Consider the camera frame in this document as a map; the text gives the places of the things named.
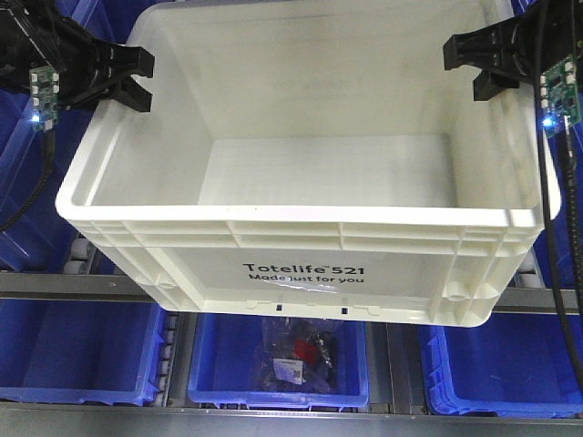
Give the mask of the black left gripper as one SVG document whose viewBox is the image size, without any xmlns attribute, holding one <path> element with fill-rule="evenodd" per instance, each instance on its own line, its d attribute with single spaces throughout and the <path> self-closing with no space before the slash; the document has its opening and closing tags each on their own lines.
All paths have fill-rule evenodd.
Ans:
<svg viewBox="0 0 583 437">
<path fill-rule="evenodd" d="M 131 75 L 153 77 L 155 57 L 142 46 L 98 39 L 55 4 L 1 5 L 1 88 L 30 92 L 29 71 L 50 66 L 59 74 L 61 109 L 95 110 L 115 100 L 139 113 L 152 94 Z M 100 83 L 102 77 L 126 76 Z"/>
</svg>

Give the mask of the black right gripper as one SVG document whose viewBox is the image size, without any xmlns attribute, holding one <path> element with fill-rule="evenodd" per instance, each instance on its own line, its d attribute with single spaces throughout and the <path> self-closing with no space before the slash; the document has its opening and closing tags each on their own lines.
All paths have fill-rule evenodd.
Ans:
<svg viewBox="0 0 583 437">
<path fill-rule="evenodd" d="M 505 20 L 481 29 L 450 36 L 443 45 L 446 71 L 460 66 L 482 70 L 473 81 L 473 99 L 488 101 L 508 89 L 519 88 L 520 76 L 503 71 L 521 71 L 522 58 L 538 76 L 573 56 L 577 83 L 582 86 L 582 2 L 512 1 L 516 20 Z"/>
</svg>

